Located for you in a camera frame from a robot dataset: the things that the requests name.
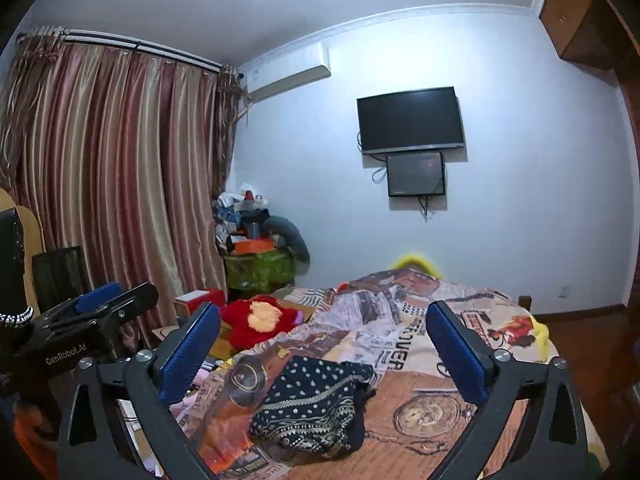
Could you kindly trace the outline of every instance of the black screen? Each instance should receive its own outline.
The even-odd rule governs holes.
[[[465,145],[453,87],[358,99],[362,153]]]
[[[389,196],[444,195],[440,152],[402,153],[386,158]]]

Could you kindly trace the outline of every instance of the black tv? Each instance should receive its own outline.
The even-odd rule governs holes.
[[[386,158],[389,196],[444,195],[442,152],[395,153]]]
[[[453,86],[358,99],[358,120],[365,155],[465,145]]]

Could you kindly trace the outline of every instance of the curtain rod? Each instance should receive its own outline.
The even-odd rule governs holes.
[[[64,41],[130,48],[131,50],[138,50],[140,52],[156,54],[157,56],[174,59],[212,72],[220,72],[220,69],[222,68],[222,64],[216,63],[215,61],[196,56],[195,54],[190,54],[183,50],[178,50],[177,48],[172,48],[159,43],[152,43],[151,41],[139,40],[138,38],[130,38],[129,36],[121,36],[119,34],[110,34],[108,32],[83,30],[81,28],[70,28],[67,29],[67,31]],[[24,36],[26,36],[26,34],[19,34],[18,41],[20,41]]]

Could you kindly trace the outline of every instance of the screw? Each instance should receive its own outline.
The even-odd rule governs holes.
[[[93,364],[94,364],[94,360],[91,359],[90,357],[83,357],[78,361],[78,367],[81,370],[86,370],[87,368],[91,367],[91,365]]]
[[[149,359],[151,359],[153,356],[154,353],[151,350],[144,349],[136,354],[136,361],[138,361],[139,363],[145,363],[146,361],[149,361]]]
[[[494,351],[494,357],[498,359],[498,361],[505,363],[511,359],[511,354],[504,348],[498,348]]]
[[[554,366],[556,368],[560,368],[561,370],[566,369],[566,361],[561,357],[554,357]]]

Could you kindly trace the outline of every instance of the green tablecloth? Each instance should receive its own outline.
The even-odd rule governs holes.
[[[289,251],[224,256],[226,284],[237,290],[268,293],[294,279],[294,261]]]

